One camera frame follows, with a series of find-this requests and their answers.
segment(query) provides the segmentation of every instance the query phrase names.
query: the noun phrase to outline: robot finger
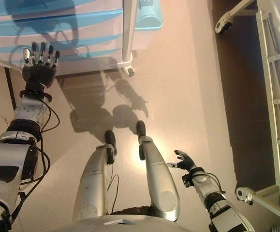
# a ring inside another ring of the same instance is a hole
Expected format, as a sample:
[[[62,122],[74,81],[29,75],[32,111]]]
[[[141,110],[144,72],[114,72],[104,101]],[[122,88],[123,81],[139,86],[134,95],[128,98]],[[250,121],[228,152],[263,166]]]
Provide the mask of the robot finger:
[[[25,66],[31,67],[32,66],[32,59],[31,59],[30,50],[28,48],[24,48],[23,55],[24,55]]]
[[[186,155],[187,155],[185,152],[179,151],[179,150],[175,150],[174,152],[175,152],[175,154],[178,156],[177,158],[178,158],[179,160],[185,160],[185,157],[186,157]]]
[[[38,60],[38,65],[43,65],[44,51],[45,51],[45,43],[42,42],[41,47],[40,47],[40,57],[39,57],[39,60]]]
[[[50,67],[50,65],[51,65],[51,56],[52,56],[52,54],[53,54],[53,50],[54,50],[54,47],[52,46],[52,45],[50,45],[49,47],[48,47],[48,55],[47,55],[47,62],[45,63],[45,66],[46,67]]]
[[[177,166],[177,163],[167,163],[167,166],[169,167],[169,168],[177,168],[178,166]]]
[[[58,66],[58,62],[59,62],[59,57],[60,57],[60,52],[59,51],[56,51],[55,53],[55,61],[54,61],[54,64],[53,64],[53,67],[57,67]]]
[[[31,49],[32,49],[32,56],[31,56],[32,64],[35,65],[35,52],[37,51],[37,44],[32,43]]]

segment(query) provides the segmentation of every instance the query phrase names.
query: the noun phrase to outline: silver robot leg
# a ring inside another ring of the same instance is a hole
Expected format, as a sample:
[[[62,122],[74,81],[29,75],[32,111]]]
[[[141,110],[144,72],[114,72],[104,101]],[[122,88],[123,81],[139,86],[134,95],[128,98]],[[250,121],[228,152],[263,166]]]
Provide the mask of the silver robot leg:
[[[115,154],[115,143],[107,144],[97,147],[89,158],[78,187],[73,221],[107,214],[106,166],[114,163]]]
[[[170,171],[153,140],[146,136],[143,121],[137,123],[140,159],[146,161],[147,183],[151,206],[160,218],[176,221],[179,216],[179,196]]]

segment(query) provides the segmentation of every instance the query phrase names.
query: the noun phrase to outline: white metal frame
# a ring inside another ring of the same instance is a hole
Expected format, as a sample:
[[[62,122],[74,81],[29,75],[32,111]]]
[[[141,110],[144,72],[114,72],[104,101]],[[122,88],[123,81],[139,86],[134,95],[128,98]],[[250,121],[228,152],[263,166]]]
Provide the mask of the white metal frame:
[[[133,33],[136,20],[136,12],[139,0],[122,0],[124,8],[123,16],[123,48],[122,48],[122,62],[117,64],[118,68],[121,68],[123,73],[131,77],[134,75],[133,67],[131,62],[132,56],[132,42]],[[0,66],[12,68],[21,71],[21,68],[17,65],[13,65],[9,62],[5,62],[0,59]]]
[[[226,25],[225,22],[232,23],[236,15],[247,15],[245,8],[252,2],[253,0],[242,0],[220,18],[219,26]],[[260,10],[256,13],[256,19],[265,75],[276,184],[258,192],[249,188],[238,188],[236,192],[239,199],[257,202],[280,217],[280,203],[275,204],[269,200],[275,194],[278,194],[280,200],[280,47],[271,26],[270,14]],[[218,27],[218,23],[215,31],[223,33],[225,30]]]

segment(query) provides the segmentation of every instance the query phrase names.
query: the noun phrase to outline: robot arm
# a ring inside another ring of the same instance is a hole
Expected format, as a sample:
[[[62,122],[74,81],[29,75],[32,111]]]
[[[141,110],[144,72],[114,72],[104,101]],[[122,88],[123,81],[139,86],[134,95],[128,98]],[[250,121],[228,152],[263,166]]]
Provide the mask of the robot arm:
[[[175,151],[179,163],[168,163],[168,167],[188,171],[182,177],[185,187],[194,186],[201,202],[209,213],[211,232],[254,232],[252,225],[228,202],[224,192],[212,183],[212,175],[203,168],[196,167],[192,159],[182,151]]]
[[[0,232],[11,229],[20,207],[15,208],[17,196],[22,205],[26,195],[18,193],[23,180],[32,179],[38,160],[37,142],[42,143],[42,128],[47,102],[51,96],[44,92],[50,87],[56,73],[59,52],[50,67],[53,46],[49,47],[48,61],[43,62],[45,43],[41,44],[40,59],[35,62],[36,44],[32,53],[24,49],[23,78],[27,82],[20,92],[22,103],[15,109],[15,117],[7,131],[0,136]]]

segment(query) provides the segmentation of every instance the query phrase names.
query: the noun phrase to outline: blue object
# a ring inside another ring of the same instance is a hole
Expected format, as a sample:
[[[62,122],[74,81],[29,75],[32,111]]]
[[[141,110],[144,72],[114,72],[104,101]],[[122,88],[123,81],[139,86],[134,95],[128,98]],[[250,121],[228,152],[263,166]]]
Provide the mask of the blue object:
[[[0,0],[0,16],[63,10],[91,1],[96,0]]]
[[[162,24],[160,0],[139,0],[135,30],[159,30]]]
[[[122,34],[118,35],[110,35],[103,37],[95,37],[95,38],[84,38],[78,40],[66,40],[66,41],[54,41],[47,42],[46,47],[53,45],[55,50],[63,51],[63,50],[71,50],[79,47],[90,46],[94,44],[101,44],[107,41],[111,41],[121,37]],[[20,45],[20,46],[10,46],[10,47],[0,47],[0,53],[22,53],[24,48],[31,48],[31,44]]]
[[[121,50],[121,48],[100,51],[100,52],[89,52],[89,53],[81,53],[81,54],[74,54],[74,55],[61,55],[59,61],[64,62],[64,61],[76,61],[76,60],[95,58],[95,57],[100,57],[100,56],[103,56],[106,54],[111,54],[118,50]],[[23,63],[23,62],[24,62],[24,59],[12,61],[12,63]]]
[[[78,29],[101,23],[123,13],[122,9],[97,13],[60,15],[0,22],[0,36],[29,35]]]

